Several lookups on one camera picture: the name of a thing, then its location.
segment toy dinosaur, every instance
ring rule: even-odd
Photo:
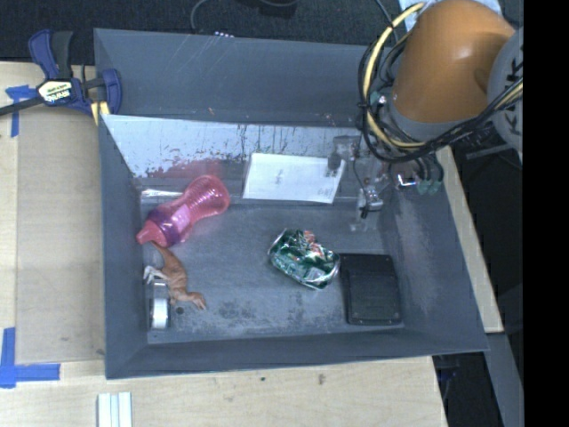
[[[148,266],[144,270],[144,278],[147,283],[152,281],[154,277],[159,277],[165,280],[170,292],[170,304],[174,305],[177,301],[190,301],[193,302],[198,309],[205,309],[205,299],[201,293],[196,291],[188,292],[186,286],[188,283],[188,274],[180,260],[167,248],[160,246],[154,241],[152,245],[160,252],[164,259],[164,266],[162,269],[157,270],[152,266]]]

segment black carpet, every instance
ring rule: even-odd
[[[42,28],[71,30],[72,64],[94,64],[94,28],[192,33],[191,12],[200,0],[0,0],[0,60],[30,60],[28,39]],[[381,0],[399,14],[397,0]],[[289,0],[273,0],[286,4]],[[524,0],[499,0],[508,21],[524,24]],[[196,32],[334,44],[370,44],[386,18],[373,0],[300,0],[274,6],[260,0],[212,0],[195,13]],[[522,280],[522,174],[517,154],[471,159],[454,149],[464,189],[497,296]],[[510,336],[523,378],[523,331]],[[501,426],[481,354],[444,362],[441,390],[451,427]]]

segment white card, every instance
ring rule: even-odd
[[[331,171],[328,158],[253,153],[243,198],[331,204],[345,165]]]

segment black wallet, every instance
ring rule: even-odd
[[[359,326],[402,326],[399,282],[388,254],[341,254],[347,321]]]

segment small metal can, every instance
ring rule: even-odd
[[[328,286],[340,269],[340,256],[321,246],[309,230],[285,229],[268,257],[287,276],[314,289]]]

